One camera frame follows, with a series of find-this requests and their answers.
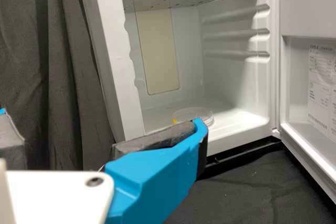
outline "dark gray curtain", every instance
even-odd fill
[[[81,0],[0,0],[0,104],[30,169],[97,169],[114,143]]]

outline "white refrigerator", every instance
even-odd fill
[[[336,202],[335,0],[83,0],[124,141],[212,113],[208,155],[282,140]]]

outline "petri dish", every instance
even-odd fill
[[[173,123],[182,123],[190,121],[194,118],[201,118],[206,126],[211,126],[214,123],[214,113],[203,107],[190,107],[177,110],[173,113]]]

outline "label sticker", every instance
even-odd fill
[[[309,47],[308,121],[336,142],[336,54],[332,46]]]

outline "black floor covering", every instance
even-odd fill
[[[238,163],[207,169],[165,223],[336,223],[336,206],[284,147]]]

